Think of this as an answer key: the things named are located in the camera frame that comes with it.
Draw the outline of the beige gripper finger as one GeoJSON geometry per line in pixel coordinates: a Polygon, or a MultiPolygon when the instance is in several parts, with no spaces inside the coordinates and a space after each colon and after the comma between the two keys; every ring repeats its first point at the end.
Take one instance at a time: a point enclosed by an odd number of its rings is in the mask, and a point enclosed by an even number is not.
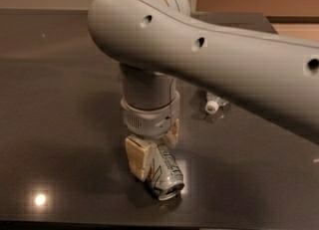
{"type": "Polygon", "coordinates": [[[162,137],[163,142],[170,148],[175,148],[178,144],[179,119],[171,126],[169,131],[162,137]]]}
{"type": "Polygon", "coordinates": [[[131,173],[139,180],[145,181],[151,169],[155,155],[156,143],[131,134],[125,140],[131,173]]]}

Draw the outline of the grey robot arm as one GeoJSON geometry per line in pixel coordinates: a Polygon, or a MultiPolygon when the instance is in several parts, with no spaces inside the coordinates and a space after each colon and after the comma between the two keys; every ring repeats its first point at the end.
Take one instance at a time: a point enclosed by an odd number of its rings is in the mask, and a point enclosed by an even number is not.
{"type": "Polygon", "coordinates": [[[319,45],[190,16],[188,0],[94,0],[88,25],[114,60],[170,75],[306,139],[319,138],[319,45]]]}

